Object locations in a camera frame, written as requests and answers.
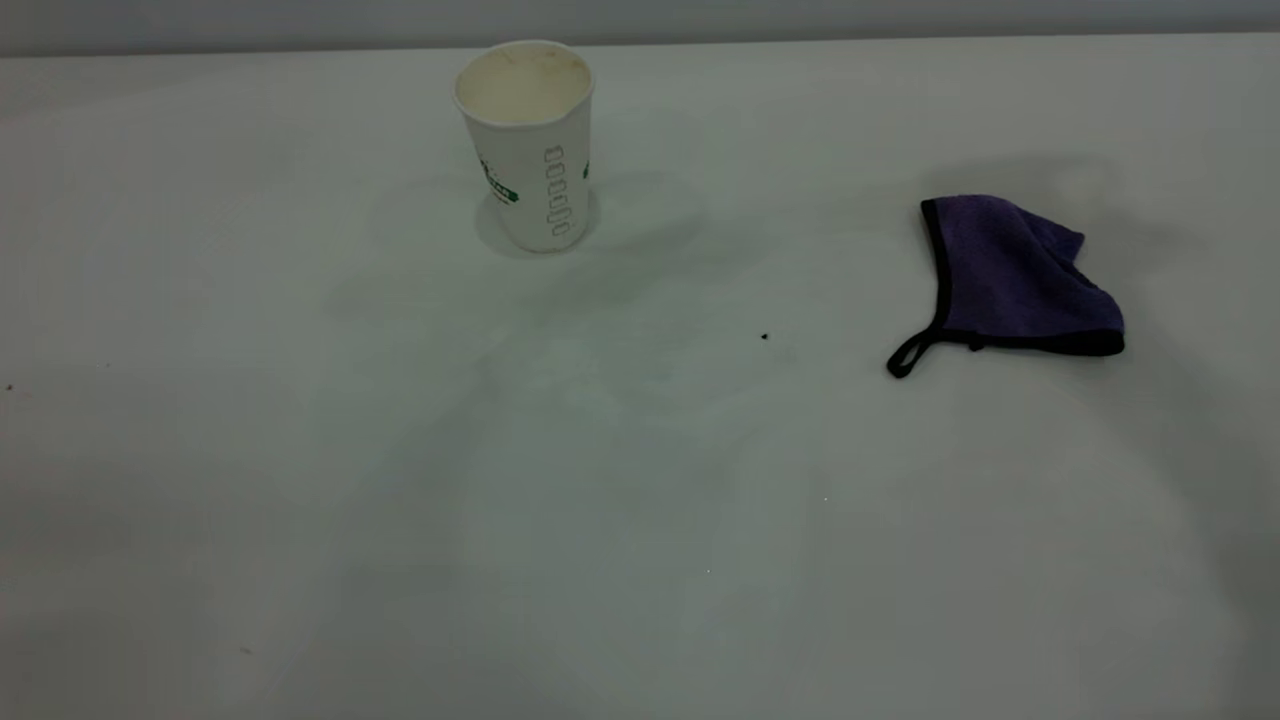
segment cup rim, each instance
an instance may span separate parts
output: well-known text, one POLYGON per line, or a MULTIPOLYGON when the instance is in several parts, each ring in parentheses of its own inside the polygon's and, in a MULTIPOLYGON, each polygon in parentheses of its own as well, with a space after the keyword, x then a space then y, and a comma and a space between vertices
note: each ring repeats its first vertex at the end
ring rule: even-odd
POLYGON ((581 108, 582 104, 585 104, 591 97, 593 92, 595 92, 595 70, 591 68, 590 63, 588 63, 568 45, 564 45, 563 42, 556 42, 554 40, 512 40, 511 42, 502 42, 492 47, 486 47, 484 53, 480 53, 475 58, 471 58, 471 60, 467 61, 466 67, 458 70, 457 77, 453 78, 453 105, 456 105, 457 109, 461 110, 462 114, 466 115, 468 119, 494 129, 534 129, 556 124, 563 120, 564 118, 572 115, 575 110, 581 108), (582 63, 582 67, 586 68, 586 77, 588 77, 586 92, 584 92, 582 96, 577 99, 577 102, 573 102, 572 108, 564 110, 563 114, 556 115, 554 118, 550 118, 548 120, 539 120, 536 123, 500 123, 476 115, 475 113, 468 110, 466 105, 462 104, 461 99, 458 99, 458 83, 462 81, 462 76, 471 68, 471 65, 474 65, 481 58, 486 58, 490 53, 495 50, 502 50, 503 47, 511 47, 512 45, 550 45, 554 47, 559 47, 561 50, 568 53, 573 58, 577 58, 577 60, 582 63))

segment white tabletop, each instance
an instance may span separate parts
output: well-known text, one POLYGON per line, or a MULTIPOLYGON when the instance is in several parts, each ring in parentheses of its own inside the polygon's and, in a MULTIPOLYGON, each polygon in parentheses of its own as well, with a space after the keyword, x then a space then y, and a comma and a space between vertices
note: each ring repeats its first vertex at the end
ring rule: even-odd
POLYGON ((550 259, 472 51, 0 61, 0 716, 1280 712, 1280 36, 582 54, 550 259), (965 192, 1129 348, 892 379, 965 192))

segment purple cloth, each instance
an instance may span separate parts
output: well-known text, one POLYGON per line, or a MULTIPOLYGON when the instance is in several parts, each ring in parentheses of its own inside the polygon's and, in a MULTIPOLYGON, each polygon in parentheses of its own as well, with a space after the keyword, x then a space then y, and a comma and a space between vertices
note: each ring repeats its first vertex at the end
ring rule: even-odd
POLYGON ((934 342, 1093 356, 1124 350, 1120 307, 1073 264, 1083 234, 989 195, 925 200, 920 209, 937 310, 890 357, 893 377, 910 374, 934 342))

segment white paper cup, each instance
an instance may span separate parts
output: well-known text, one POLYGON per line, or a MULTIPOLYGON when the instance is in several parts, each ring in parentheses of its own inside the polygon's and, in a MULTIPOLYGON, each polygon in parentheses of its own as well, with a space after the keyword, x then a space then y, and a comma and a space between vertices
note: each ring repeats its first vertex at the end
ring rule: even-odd
POLYGON ((559 42, 490 47, 458 74, 462 110, 512 241, 558 252, 586 231, 595 76, 559 42))

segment green printed logo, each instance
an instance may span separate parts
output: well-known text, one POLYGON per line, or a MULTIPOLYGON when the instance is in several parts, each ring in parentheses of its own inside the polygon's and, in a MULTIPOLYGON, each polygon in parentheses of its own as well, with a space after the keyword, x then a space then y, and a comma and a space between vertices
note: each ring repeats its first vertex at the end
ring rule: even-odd
POLYGON ((493 174, 493 168, 489 167, 489 163, 484 161, 484 158, 480 158, 480 167, 484 168, 484 177, 489 181, 489 187, 493 188, 493 193, 498 196, 498 200, 502 200, 507 205, 520 201, 520 193, 498 182, 498 178, 493 174))

